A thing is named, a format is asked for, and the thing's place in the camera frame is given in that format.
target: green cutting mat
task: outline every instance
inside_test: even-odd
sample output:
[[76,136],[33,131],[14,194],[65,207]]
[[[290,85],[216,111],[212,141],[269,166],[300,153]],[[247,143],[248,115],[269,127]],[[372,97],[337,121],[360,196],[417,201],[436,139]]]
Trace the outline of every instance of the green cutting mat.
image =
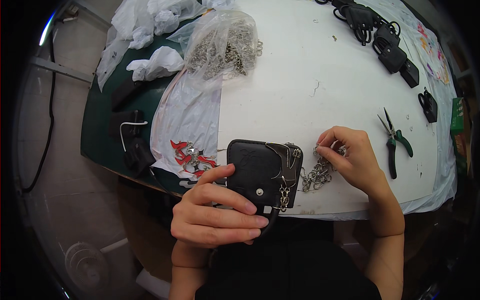
[[[187,20],[181,22],[179,28],[192,21],[193,20]],[[80,151],[83,156],[119,174],[133,178],[133,172],[130,172],[123,163],[124,151],[121,142],[108,136],[108,123],[112,114],[110,95],[126,78],[132,77],[133,71],[125,70],[132,60],[149,59],[152,53],[161,46],[172,47],[183,57],[180,44],[166,40],[166,37],[170,35],[171,33],[155,36],[153,43],[146,48],[140,50],[128,49],[122,61],[105,83],[103,93],[100,92],[97,76],[95,76],[90,92],[88,93],[82,123]],[[173,77],[174,76],[158,78],[147,82],[145,89],[122,108],[122,111],[138,109],[144,112],[144,120],[148,121],[148,124],[142,126],[142,138],[145,139],[148,144],[150,141],[153,115],[155,114],[163,92]],[[179,186],[180,179],[172,173],[156,168],[156,177],[165,188],[172,192],[185,193],[187,191],[187,189]],[[158,187],[158,184],[149,174],[138,178],[138,180],[142,183]]]

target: green plier handle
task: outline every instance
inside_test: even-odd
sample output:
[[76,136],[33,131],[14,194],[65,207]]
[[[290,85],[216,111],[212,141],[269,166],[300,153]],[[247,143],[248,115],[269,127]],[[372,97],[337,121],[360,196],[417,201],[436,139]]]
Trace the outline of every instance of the green plier handle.
[[403,137],[401,130],[397,130],[395,132],[395,139],[399,142],[402,143],[403,146],[405,146],[408,156],[413,157],[413,149],[408,140]]
[[388,139],[387,141],[387,148],[388,148],[388,168],[390,169],[390,175],[392,179],[396,178],[396,167],[395,167],[395,149],[396,149],[396,141],[401,142],[403,146],[407,149],[407,153],[410,157],[413,157],[413,150],[412,146],[408,142],[406,138],[403,137],[402,132],[397,130],[394,135],[395,139]]

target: white plastic bag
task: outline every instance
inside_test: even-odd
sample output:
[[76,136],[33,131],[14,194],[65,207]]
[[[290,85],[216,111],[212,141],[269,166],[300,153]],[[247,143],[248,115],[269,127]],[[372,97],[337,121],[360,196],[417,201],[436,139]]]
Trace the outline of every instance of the white plastic bag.
[[231,10],[235,8],[235,0],[202,0],[202,5],[208,9]]
[[141,49],[153,43],[153,33],[145,27],[137,27],[133,31],[133,41],[130,42],[129,49]]
[[193,31],[195,30],[195,26],[197,25],[198,21],[200,20],[196,19],[193,22],[190,22],[188,24],[185,24],[182,28],[179,30],[175,31],[172,35],[167,37],[167,40],[170,40],[175,43],[179,43],[181,50],[183,53],[187,52],[187,46],[188,42],[190,40],[190,37],[192,36]]
[[121,62],[123,55],[127,52],[129,42],[118,37],[115,27],[110,27],[107,32],[107,45],[101,55],[100,63],[96,69],[98,76],[98,87],[100,92],[107,79],[112,75],[117,65]]
[[127,71],[133,71],[133,81],[152,81],[160,77],[172,76],[183,68],[180,54],[168,46],[155,50],[149,60],[133,60]]
[[132,39],[132,32],[137,21],[135,15],[135,5],[137,0],[124,0],[115,11],[112,18],[112,25],[118,32],[119,37],[123,39]]
[[196,0],[149,0],[147,11],[156,15],[161,11],[172,11],[179,16],[179,21],[193,19],[207,11],[207,8]]
[[133,71],[132,80],[133,81],[142,81],[145,79],[147,72],[147,66],[149,60],[132,60],[128,66],[127,71]]
[[217,79],[244,78],[255,67],[258,36],[255,20],[240,11],[214,11],[195,22],[185,53],[189,84],[217,89]]
[[[172,172],[179,178],[197,180],[193,174],[195,167],[187,164],[185,171],[175,160],[175,149],[170,141],[176,144],[193,142],[194,148],[203,150],[203,156],[215,156],[210,160],[216,161],[221,91],[200,92],[185,84],[187,73],[177,76],[181,77],[167,99],[158,104],[153,116],[150,149],[157,162],[152,166]],[[204,166],[211,168],[211,165],[203,163],[197,168],[203,170]]]
[[179,24],[178,15],[174,15],[171,11],[160,11],[154,17],[155,35],[173,32],[179,27]]

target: needle-nose pliers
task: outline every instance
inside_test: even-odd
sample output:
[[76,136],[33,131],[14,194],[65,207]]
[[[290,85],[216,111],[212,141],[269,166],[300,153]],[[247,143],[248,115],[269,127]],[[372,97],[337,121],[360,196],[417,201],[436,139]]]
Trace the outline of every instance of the needle-nose pliers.
[[387,148],[388,148],[388,168],[390,169],[390,175],[392,176],[392,179],[396,178],[396,168],[395,168],[395,148],[396,148],[396,142],[395,140],[401,142],[403,146],[407,149],[408,156],[413,157],[413,150],[412,146],[408,142],[408,140],[402,135],[402,132],[400,130],[395,131],[395,128],[393,127],[392,121],[390,120],[390,116],[388,115],[387,110],[384,108],[385,115],[387,117],[387,122],[388,122],[388,129],[387,125],[385,122],[380,118],[380,116],[377,114],[378,118],[380,121],[382,121],[382,125],[385,127],[385,130],[387,131],[389,135],[389,139],[387,141]]

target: person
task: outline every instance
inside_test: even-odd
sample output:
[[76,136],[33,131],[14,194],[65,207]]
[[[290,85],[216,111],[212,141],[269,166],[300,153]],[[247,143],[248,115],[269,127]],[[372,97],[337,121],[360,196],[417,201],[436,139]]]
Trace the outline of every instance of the person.
[[[171,233],[178,240],[172,252],[170,300],[401,299],[405,221],[367,133],[335,126],[317,144],[316,151],[368,195],[376,238],[364,272],[343,249],[326,241],[333,234],[302,225],[332,222],[291,218],[301,224],[282,226],[290,218],[281,217],[274,225],[279,230],[253,242],[268,220],[255,215],[256,207],[243,196],[212,184],[235,171],[233,165],[220,166],[205,172],[173,208]],[[344,157],[335,151],[343,145]],[[234,209],[208,206],[211,202]]]

